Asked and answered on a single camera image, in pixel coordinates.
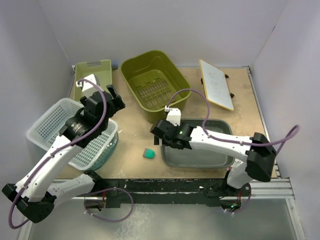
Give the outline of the large grey plastic tub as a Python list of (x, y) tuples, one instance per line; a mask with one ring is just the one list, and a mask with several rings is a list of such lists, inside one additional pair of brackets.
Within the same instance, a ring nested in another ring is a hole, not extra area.
[[(201, 126), (202, 118), (183, 118), (182, 122), (192, 126)], [(230, 125), (224, 120), (209, 119), (205, 123), (208, 131), (233, 135)], [(161, 145), (161, 155), (164, 163), (174, 168), (189, 169), (218, 169), (230, 167), (235, 158), (212, 150), (201, 149), (174, 149), (169, 146)]]

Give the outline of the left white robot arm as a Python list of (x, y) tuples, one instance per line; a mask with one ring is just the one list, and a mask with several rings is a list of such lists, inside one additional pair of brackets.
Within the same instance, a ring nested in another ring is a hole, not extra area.
[(61, 203), (103, 191), (95, 170), (117, 146), (118, 124), (112, 117), (125, 103), (112, 85), (93, 89), (80, 101), (59, 100), (29, 129), (27, 138), (46, 153), (24, 178), (2, 189), (27, 221), (39, 223)]

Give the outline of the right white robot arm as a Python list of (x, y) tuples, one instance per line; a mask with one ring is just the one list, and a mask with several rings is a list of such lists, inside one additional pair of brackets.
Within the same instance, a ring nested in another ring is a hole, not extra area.
[(236, 136), (204, 130), (185, 122), (174, 125), (164, 119), (154, 123), (150, 132), (173, 149), (209, 150), (241, 161), (226, 174), (222, 183), (222, 190), (228, 196), (235, 195), (252, 180), (271, 181), (276, 150), (262, 133)]

